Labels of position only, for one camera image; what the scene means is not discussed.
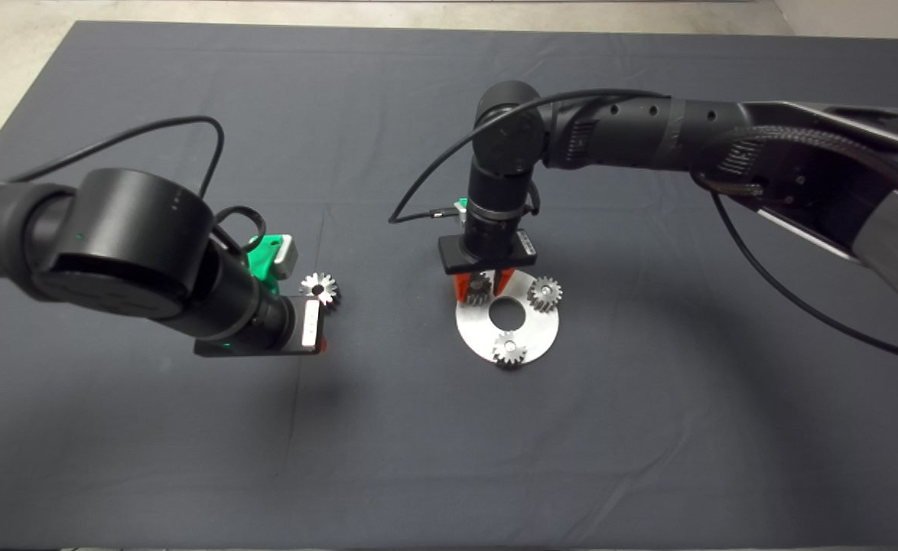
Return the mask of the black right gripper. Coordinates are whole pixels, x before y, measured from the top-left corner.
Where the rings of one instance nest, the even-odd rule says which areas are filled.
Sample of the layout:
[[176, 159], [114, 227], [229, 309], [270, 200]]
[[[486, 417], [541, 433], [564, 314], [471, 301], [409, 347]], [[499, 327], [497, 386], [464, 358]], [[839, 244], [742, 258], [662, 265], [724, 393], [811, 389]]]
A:
[[439, 255], [445, 273], [452, 275], [457, 301], [467, 300], [471, 272], [496, 271], [496, 296], [507, 289], [516, 268], [532, 266], [537, 250], [526, 231], [462, 233], [439, 237]]

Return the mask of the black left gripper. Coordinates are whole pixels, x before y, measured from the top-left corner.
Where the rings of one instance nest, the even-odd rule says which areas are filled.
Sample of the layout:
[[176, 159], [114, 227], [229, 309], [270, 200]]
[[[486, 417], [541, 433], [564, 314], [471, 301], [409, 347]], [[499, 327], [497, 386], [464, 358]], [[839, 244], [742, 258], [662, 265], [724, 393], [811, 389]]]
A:
[[218, 341], [195, 341], [203, 358], [282, 357], [324, 354], [327, 308], [315, 298], [278, 296], [275, 307], [260, 305], [244, 328]]

